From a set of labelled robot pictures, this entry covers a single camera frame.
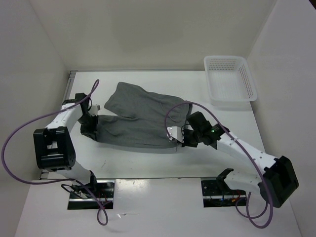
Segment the grey shorts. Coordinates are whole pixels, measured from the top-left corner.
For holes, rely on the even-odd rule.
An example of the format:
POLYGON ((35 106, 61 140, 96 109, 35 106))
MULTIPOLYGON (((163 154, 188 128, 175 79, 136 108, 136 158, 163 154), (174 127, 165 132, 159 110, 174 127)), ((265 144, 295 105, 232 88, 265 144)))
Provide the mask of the grey shorts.
POLYGON ((169 140, 165 127, 182 127, 192 111, 179 97, 148 92, 125 82, 117 84, 104 108, 113 115, 99 116, 96 142, 166 154, 175 152, 178 144, 169 140))

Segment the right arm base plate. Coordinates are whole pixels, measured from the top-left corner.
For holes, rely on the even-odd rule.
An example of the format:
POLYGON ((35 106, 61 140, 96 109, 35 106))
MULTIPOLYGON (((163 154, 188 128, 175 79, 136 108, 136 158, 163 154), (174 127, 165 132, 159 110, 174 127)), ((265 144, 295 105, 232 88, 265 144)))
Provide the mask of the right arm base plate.
POLYGON ((222 191, 216 178, 201 179, 201 190, 204 208, 246 206, 246 192, 243 190, 222 191))

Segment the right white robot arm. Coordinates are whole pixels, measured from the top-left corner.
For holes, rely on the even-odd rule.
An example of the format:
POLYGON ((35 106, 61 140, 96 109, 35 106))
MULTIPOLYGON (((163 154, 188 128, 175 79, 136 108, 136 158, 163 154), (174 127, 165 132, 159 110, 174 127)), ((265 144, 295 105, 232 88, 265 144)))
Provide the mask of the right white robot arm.
POLYGON ((259 194, 266 202, 280 208, 299 187, 294 167, 289 158, 276 158, 236 137, 226 127, 214 126, 201 112, 188 116, 191 129, 184 130, 183 145, 196 147, 199 143, 228 154, 232 158, 252 166, 256 174, 247 174, 227 168, 216 178, 217 190, 228 194, 231 190, 243 190, 259 194))

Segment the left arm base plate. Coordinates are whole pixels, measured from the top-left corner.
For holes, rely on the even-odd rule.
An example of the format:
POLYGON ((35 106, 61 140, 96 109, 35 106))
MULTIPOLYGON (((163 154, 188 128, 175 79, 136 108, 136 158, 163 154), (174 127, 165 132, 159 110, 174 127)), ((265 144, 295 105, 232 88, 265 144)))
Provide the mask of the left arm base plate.
MULTIPOLYGON (((69 193, 68 210, 93 210, 99 205, 92 195, 81 185, 63 185, 69 193)), ((115 180, 98 179, 95 189, 90 190, 105 209, 113 209, 115 180)))

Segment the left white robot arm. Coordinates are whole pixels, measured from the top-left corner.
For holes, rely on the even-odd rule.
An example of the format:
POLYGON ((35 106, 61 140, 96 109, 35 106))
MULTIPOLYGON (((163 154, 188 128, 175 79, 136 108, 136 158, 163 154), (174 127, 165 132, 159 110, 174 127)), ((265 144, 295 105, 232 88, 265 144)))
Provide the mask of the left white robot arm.
POLYGON ((89 198, 97 195, 99 186, 93 172, 76 161, 70 132, 79 122, 81 135, 96 140, 99 110, 86 94, 77 93, 74 99, 62 103, 63 112, 49 125, 33 133, 38 168, 72 179, 75 191, 89 198))

